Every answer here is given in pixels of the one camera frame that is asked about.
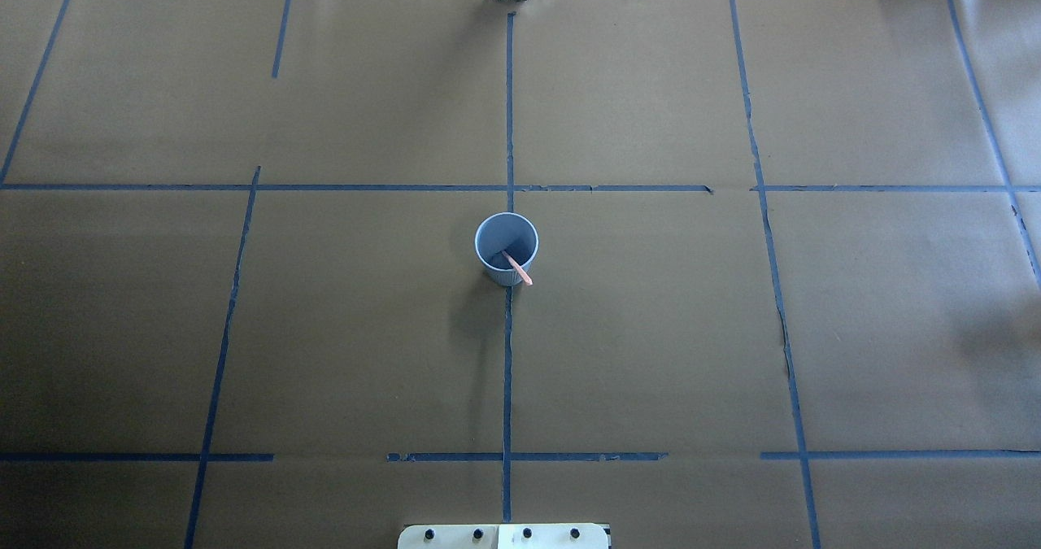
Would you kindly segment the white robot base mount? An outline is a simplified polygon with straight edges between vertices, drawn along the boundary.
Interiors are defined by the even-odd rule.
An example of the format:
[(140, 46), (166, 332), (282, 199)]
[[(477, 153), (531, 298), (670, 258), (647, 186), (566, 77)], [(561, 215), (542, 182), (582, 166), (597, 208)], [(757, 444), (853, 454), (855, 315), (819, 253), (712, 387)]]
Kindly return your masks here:
[(606, 525), (591, 522), (426, 524), (405, 527), (398, 548), (611, 548)]

